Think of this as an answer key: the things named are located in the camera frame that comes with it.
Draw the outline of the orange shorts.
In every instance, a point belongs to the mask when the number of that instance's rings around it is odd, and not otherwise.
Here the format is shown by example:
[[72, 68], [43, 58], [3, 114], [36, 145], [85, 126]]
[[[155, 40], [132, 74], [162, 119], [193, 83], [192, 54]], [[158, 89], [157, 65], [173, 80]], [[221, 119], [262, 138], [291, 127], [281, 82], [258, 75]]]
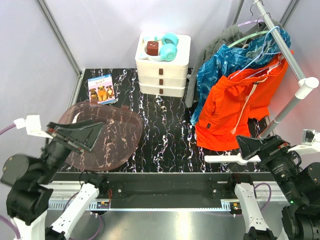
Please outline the orange shorts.
[[212, 151], [238, 148], [238, 135], [249, 137], [249, 119], [268, 116], [268, 106], [280, 86], [288, 63], [276, 54], [262, 68], [247, 68], [222, 76], [211, 88], [195, 124], [196, 144]]

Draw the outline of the light blue wire hanger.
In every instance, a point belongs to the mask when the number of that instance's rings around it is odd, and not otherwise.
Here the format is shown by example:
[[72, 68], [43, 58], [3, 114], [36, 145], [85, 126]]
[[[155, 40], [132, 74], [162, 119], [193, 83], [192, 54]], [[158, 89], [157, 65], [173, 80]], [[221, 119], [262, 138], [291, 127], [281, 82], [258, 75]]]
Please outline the light blue wire hanger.
[[238, 74], [240, 74], [241, 72], [243, 72], [245, 69], [247, 69], [252, 63], [254, 63], [256, 60], [258, 60], [261, 56], [279, 54], [279, 52], [269, 52], [270, 47], [268, 45], [268, 36], [272, 33], [273, 30], [280, 30], [280, 27], [274, 26], [266, 33], [266, 35], [264, 36], [264, 40], [263, 40], [263, 44], [262, 44], [260, 53], [250, 63], [248, 63], [243, 69], [241, 69], [238, 73], [236, 73], [234, 75], [234, 77], [237, 76]]

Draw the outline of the mint green hanger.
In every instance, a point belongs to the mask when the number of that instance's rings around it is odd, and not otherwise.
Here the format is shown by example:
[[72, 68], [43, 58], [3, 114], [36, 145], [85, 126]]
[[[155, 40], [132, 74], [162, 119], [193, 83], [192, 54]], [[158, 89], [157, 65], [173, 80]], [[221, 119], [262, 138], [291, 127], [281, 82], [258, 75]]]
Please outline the mint green hanger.
[[251, 39], [251, 38], [256, 37], [256, 36], [265, 35], [265, 34], [267, 34], [268, 32], [269, 32], [268, 30], [265, 30], [265, 31], [260, 31], [260, 32], [252, 33], [252, 34], [250, 34], [250, 35], [247, 35], [247, 36], [245, 36], [245, 37], [242, 37], [242, 38], [240, 38], [239, 40], [233, 42], [232, 44], [228, 45], [228, 47], [229, 47], [229, 48], [232, 48], [232, 47], [238, 45], [239, 43], [242, 43], [243, 41], [246, 41], [246, 40]]

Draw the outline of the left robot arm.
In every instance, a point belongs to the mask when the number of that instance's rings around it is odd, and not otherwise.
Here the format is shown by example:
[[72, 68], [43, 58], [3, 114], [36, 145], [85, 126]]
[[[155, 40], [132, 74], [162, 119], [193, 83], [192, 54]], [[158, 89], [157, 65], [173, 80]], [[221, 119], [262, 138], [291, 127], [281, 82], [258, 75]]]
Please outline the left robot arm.
[[68, 240], [81, 216], [96, 198], [108, 193], [107, 178], [91, 172], [62, 215], [45, 226], [53, 189], [47, 188], [71, 152], [90, 153], [104, 123], [84, 120], [70, 124], [50, 122], [47, 130], [27, 126], [37, 137], [45, 137], [40, 157], [15, 154], [2, 169], [1, 183], [10, 187], [6, 198], [8, 225], [17, 240]]

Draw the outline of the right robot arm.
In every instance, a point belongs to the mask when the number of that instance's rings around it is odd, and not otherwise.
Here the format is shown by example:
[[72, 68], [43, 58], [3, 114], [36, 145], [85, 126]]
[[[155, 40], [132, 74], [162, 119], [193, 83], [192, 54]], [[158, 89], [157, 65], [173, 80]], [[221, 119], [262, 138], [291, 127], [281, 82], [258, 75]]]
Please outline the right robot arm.
[[286, 198], [282, 232], [275, 236], [265, 222], [255, 198], [249, 175], [234, 173], [227, 192], [240, 202], [245, 221], [245, 240], [318, 240], [320, 238], [320, 164], [314, 162], [300, 169], [301, 155], [279, 135], [266, 138], [236, 137], [244, 160], [259, 157], [258, 165], [267, 169]]

